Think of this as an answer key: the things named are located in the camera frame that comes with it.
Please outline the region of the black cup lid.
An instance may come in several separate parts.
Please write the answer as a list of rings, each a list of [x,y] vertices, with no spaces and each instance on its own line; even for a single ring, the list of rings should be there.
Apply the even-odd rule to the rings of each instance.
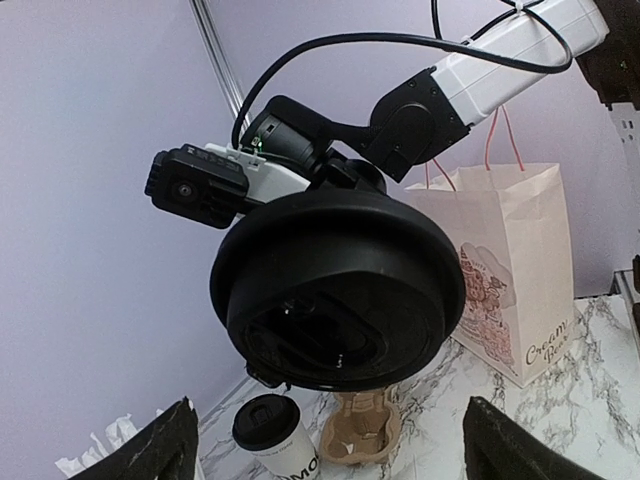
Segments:
[[[289,397],[264,394],[246,402],[236,413],[232,436],[250,452],[272,448],[287,439],[300,421],[300,409]]]
[[[254,379],[356,392],[437,355],[461,318],[465,282],[428,217],[378,193],[329,189],[240,220],[219,248],[210,296]]]

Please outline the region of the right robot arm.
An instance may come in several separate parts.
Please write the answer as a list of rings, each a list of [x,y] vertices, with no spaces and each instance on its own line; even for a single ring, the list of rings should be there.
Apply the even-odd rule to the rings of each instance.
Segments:
[[[341,44],[392,43],[445,57],[383,96],[365,126],[329,120],[283,95],[252,122],[246,115],[269,80],[300,55]],[[578,63],[604,105],[639,100],[639,5],[635,1],[510,2],[463,43],[391,32],[334,34],[280,56],[255,82],[233,125],[236,149],[267,150],[311,167],[342,142],[394,180],[466,137],[498,107],[547,75]]]

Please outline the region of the kraft paper bag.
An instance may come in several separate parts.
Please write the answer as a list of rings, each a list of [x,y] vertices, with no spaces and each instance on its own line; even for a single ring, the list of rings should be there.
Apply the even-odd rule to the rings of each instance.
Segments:
[[[460,261],[466,300],[454,339],[527,386],[573,338],[571,238],[559,164],[484,162],[406,192],[446,233]]]

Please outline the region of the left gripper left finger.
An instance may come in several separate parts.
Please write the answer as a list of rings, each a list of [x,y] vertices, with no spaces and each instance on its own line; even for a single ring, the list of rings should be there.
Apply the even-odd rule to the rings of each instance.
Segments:
[[[184,397],[114,453],[72,479],[195,479],[198,446],[198,416]]]

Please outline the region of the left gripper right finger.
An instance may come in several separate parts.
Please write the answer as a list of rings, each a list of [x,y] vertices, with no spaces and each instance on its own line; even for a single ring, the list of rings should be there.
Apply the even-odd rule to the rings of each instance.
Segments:
[[[463,419],[470,480],[597,480],[598,475],[554,452],[485,398],[474,396]]]

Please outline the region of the white paper coffee cup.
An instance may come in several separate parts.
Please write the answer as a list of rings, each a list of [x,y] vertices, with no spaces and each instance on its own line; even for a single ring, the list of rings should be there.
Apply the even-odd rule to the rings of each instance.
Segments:
[[[264,394],[246,402],[232,424],[236,444],[250,452],[275,479],[316,479],[320,460],[294,400]]]

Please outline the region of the brown cardboard cup carrier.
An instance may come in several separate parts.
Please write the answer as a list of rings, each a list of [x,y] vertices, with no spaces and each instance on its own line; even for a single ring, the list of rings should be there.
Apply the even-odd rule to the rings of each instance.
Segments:
[[[338,465],[385,462],[401,434],[401,414],[392,389],[335,392],[338,409],[324,424],[321,458]]]

